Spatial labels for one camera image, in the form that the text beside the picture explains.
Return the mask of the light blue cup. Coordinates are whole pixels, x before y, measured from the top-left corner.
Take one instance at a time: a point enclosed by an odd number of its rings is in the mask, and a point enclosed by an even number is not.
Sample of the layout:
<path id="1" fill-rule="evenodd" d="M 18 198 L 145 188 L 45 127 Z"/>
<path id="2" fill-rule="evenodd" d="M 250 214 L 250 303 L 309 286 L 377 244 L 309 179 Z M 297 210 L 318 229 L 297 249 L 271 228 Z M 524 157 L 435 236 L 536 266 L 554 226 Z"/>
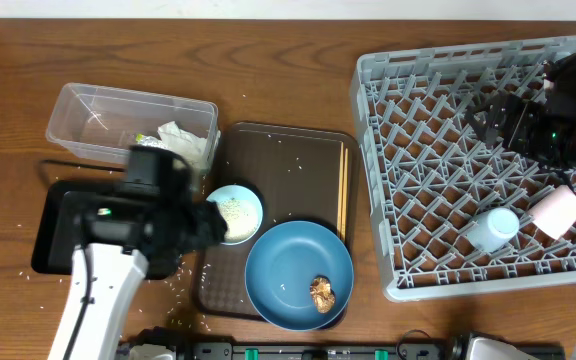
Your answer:
<path id="1" fill-rule="evenodd" d="M 477 250 L 491 253 L 508 243 L 519 231 L 519 218 L 508 208 L 478 214 L 465 237 Z"/>

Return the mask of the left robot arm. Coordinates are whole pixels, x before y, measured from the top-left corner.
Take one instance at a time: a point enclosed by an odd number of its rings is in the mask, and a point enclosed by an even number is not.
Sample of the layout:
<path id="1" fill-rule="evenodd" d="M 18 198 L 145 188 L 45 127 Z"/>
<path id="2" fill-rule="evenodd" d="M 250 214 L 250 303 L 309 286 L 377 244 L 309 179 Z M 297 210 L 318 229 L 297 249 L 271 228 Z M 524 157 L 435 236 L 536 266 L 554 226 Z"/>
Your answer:
<path id="1" fill-rule="evenodd" d="M 215 203 L 186 195 L 69 192 L 59 220 L 74 249 L 52 359 L 112 358 L 150 265 L 172 274 L 181 255 L 223 242 L 227 231 Z"/>

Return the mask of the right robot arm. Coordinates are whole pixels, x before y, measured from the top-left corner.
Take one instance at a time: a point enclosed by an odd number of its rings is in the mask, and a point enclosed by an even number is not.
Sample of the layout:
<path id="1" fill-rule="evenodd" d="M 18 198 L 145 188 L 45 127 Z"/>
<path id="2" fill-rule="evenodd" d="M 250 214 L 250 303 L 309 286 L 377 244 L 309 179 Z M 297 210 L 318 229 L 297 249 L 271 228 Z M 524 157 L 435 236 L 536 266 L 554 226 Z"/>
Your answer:
<path id="1" fill-rule="evenodd" d="M 500 137 L 503 148 L 557 173 L 571 186 L 565 172 L 576 169 L 576 53 L 543 62 L 543 89 L 543 104 L 500 94 L 469 109 L 465 118 L 479 140 L 490 145 Z"/>

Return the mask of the brown mushroom scrap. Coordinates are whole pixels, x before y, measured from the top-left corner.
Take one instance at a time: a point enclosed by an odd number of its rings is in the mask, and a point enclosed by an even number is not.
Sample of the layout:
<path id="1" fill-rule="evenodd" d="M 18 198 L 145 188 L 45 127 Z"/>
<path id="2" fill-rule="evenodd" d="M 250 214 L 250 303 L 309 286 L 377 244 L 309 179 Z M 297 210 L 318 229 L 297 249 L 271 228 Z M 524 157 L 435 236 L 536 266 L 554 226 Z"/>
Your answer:
<path id="1" fill-rule="evenodd" d="M 319 313 L 330 312 L 335 305 L 336 297 L 330 281 L 326 277 L 316 277 L 310 285 L 310 295 Z"/>

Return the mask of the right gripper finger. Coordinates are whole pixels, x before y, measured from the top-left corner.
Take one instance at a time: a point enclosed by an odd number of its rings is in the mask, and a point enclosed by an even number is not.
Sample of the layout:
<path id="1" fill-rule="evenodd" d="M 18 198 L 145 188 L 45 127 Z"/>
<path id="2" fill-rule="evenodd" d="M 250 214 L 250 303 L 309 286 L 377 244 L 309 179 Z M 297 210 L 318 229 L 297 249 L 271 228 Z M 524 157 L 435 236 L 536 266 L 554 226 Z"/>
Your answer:
<path id="1" fill-rule="evenodd" d="M 491 129 L 485 120 L 479 120 L 474 114 L 466 114 L 465 119 L 473 129 L 475 136 L 486 145 L 491 144 Z"/>
<path id="2" fill-rule="evenodd" d="M 472 115 L 478 114 L 481 112 L 490 113 L 497 107 L 498 102 L 499 102 L 498 97 L 491 97 L 491 98 L 481 102 L 478 105 L 469 106 L 466 110 L 466 113 L 472 114 Z"/>

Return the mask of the large blue plate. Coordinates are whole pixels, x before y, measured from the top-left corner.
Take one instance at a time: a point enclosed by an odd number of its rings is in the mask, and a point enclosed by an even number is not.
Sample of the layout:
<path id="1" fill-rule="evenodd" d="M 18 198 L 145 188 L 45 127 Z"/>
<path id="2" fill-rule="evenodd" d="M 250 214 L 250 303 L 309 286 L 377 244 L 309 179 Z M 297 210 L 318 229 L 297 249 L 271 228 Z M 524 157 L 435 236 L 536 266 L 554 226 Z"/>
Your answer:
<path id="1" fill-rule="evenodd" d="M 317 277 L 331 284 L 335 303 L 321 313 L 310 295 Z M 253 245 L 245 266 L 246 292 L 266 321 L 286 330 L 332 327 L 344 313 L 354 287 L 349 250 L 328 228 L 309 221 L 272 227 Z"/>

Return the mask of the green yellow snack wrapper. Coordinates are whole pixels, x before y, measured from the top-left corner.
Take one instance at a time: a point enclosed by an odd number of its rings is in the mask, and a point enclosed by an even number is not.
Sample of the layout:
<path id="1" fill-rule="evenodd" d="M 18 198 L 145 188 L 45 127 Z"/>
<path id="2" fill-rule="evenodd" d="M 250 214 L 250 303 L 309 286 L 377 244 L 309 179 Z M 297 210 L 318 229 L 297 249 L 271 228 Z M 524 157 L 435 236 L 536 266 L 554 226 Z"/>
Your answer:
<path id="1" fill-rule="evenodd" d="M 146 136 L 143 134 L 138 134 L 136 136 L 136 143 L 139 146 L 147 146 L 147 147 L 154 147 L 160 148 L 164 150 L 168 150 L 169 147 L 160 139 L 152 136 Z"/>

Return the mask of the white napkin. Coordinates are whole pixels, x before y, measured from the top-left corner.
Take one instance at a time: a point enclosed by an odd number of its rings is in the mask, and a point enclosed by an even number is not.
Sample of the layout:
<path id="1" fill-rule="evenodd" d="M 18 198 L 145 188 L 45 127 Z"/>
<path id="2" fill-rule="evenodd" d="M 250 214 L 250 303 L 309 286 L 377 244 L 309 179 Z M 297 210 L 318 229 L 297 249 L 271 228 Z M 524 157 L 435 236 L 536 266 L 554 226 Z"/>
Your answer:
<path id="1" fill-rule="evenodd" d="M 207 139 L 200 138 L 191 132 L 180 129 L 174 121 L 160 126 L 157 130 L 160 140 L 170 150 L 182 156 L 195 168 L 206 167 L 204 152 Z"/>

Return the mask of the pink cup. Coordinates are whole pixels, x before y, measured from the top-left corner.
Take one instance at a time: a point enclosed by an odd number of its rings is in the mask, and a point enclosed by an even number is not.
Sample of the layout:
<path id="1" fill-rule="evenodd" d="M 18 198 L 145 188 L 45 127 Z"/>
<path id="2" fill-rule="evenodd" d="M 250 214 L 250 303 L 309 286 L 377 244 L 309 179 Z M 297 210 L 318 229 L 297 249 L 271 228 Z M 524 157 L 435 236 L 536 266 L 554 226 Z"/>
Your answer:
<path id="1" fill-rule="evenodd" d="M 528 215 L 539 230 L 558 239 L 576 221 L 576 194 L 568 186 L 561 185 L 534 205 Z"/>

